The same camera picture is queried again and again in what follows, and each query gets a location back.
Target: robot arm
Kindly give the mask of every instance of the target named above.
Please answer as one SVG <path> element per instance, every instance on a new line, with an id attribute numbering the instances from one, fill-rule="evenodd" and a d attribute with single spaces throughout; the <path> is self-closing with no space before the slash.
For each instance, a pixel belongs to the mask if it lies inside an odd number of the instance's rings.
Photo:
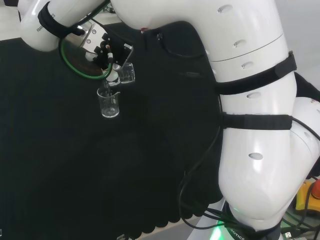
<path id="1" fill-rule="evenodd" d="M 103 2 L 52 0 L 48 11 L 57 22 L 70 27 Z M 320 134 L 316 125 L 320 121 L 320 103 L 296 99 L 293 71 L 260 84 L 266 71 L 289 57 L 274 0 L 111 2 L 124 23 L 141 31 L 177 21 L 192 24 L 217 84 L 224 86 L 221 103 L 226 114 L 294 116 Z M 54 50 L 59 41 L 39 24 L 38 13 L 46 3 L 34 0 L 21 28 L 23 40 L 40 51 Z M 248 79 L 258 87 L 235 90 Z M 276 226 L 319 155 L 320 142 L 295 123 L 291 130 L 226 128 L 219 186 L 233 216 L 256 231 Z"/>

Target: black strap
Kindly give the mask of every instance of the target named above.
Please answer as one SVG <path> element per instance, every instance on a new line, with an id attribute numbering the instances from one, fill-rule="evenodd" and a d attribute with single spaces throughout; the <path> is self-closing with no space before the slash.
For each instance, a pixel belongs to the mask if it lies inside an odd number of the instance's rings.
<path id="1" fill-rule="evenodd" d="M 216 92 L 221 95 L 241 94 L 262 88 L 279 79 L 282 79 L 284 76 L 295 70 L 297 70 L 295 56 L 294 53 L 290 51 L 288 58 L 278 63 L 274 67 L 239 80 L 216 82 L 215 89 Z"/>
<path id="2" fill-rule="evenodd" d="M 293 118 L 290 115 L 235 115 L 222 114 L 225 129 L 290 130 Z"/>
<path id="3" fill-rule="evenodd" d="M 47 2 L 46 5 L 38 14 L 38 19 L 42 27 L 44 27 L 49 33 L 55 35 L 60 39 L 64 39 L 69 34 L 75 34 L 77 36 L 85 34 L 85 31 L 79 28 L 70 28 L 63 26 L 58 23 L 54 18 L 54 14 L 50 14 L 48 10 L 48 5 L 50 2 Z"/>

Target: small glass beaker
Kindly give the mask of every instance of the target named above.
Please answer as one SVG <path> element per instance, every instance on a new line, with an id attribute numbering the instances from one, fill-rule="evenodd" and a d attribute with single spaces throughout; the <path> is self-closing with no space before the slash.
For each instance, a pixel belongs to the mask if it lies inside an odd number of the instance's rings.
<path id="1" fill-rule="evenodd" d="M 131 62 L 125 63 L 118 75 L 122 84 L 133 83 L 136 80 L 134 65 Z"/>
<path id="2" fill-rule="evenodd" d="M 99 98 L 102 116 L 107 119 L 112 119 L 118 116 L 120 113 L 118 99 L 120 92 L 113 94 L 110 88 L 102 86 L 96 91 L 96 93 Z"/>

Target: black cloth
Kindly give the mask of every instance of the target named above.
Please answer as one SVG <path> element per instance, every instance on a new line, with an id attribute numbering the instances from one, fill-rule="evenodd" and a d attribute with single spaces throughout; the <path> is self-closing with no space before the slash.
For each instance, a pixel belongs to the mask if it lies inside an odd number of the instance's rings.
<path id="1" fill-rule="evenodd" d="M 150 35 L 145 52 L 139 31 L 111 27 L 134 42 L 136 73 L 114 120 L 100 115 L 100 83 L 73 74 L 57 51 L 38 52 L 21 39 L 0 42 L 2 239 L 112 240 L 179 221 L 178 185 L 220 119 L 212 70 L 205 57 L 167 56 Z M 163 30 L 178 53 L 203 51 L 190 25 Z M 197 215 L 222 197 L 220 152 L 221 142 L 186 192 L 186 202 L 201 206 Z"/>

